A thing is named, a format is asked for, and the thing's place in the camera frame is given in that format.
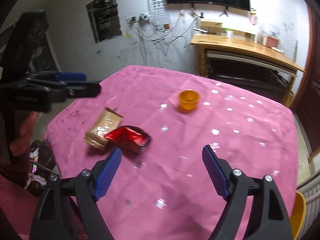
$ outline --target orange cup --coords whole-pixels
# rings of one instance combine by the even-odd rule
[[[179,100],[181,108],[185,110],[193,110],[199,101],[199,94],[193,90],[185,90],[180,93]]]

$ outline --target wooden countertop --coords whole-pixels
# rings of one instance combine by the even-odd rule
[[[259,43],[241,40],[237,38],[227,38],[219,35],[197,35],[194,34],[191,44],[203,46],[206,49],[231,51],[252,57],[264,59],[281,66],[286,66],[292,70],[305,72],[297,63],[289,59],[284,54],[274,51]]]

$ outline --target pink cloth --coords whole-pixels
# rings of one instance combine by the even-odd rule
[[[207,144],[247,176],[274,173],[291,214],[298,152],[289,109],[229,84],[161,68],[128,66],[101,86],[97,98],[78,99],[59,113],[44,137],[62,177],[68,178],[107,157],[83,141],[105,107],[124,117],[121,125],[138,126],[151,136],[143,154],[123,156],[111,187],[97,203],[116,240],[209,238],[226,203],[202,162]],[[196,110],[182,114],[178,95],[187,89],[201,98]],[[244,235],[251,202],[237,239]]]

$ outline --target red snack bag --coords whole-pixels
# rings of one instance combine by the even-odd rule
[[[106,134],[105,139],[115,143],[119,148],[129,149],[141,153],[150,141],[150,136],[135,126],[121,126]]]

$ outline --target wooden door frame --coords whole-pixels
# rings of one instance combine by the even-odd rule
[[[309,156],[308,162],[311,163],[313,158],[316,157],[320,153],[320,146]]]
[[[316,36],[315,33],[315,24],[314,21],[316,20],[310,7],[307,5],[308,8],[308,15],[309,15],[309,49],[308,49],[308,55],[307,55],[307,61],[306,61],[306,67],[305,67],[305,73],[303,75],[303,78],[301,80],[300,86],[298,88],[297,94],[294,97],[293,101],[291,102],[290,109],[294,112],[296,107],[298,106],[301,97],[303,95],[303,92],[306,89],[310,73],[311,73],[311,65],[313,63],[314,59],[314,48],[316,43]]]

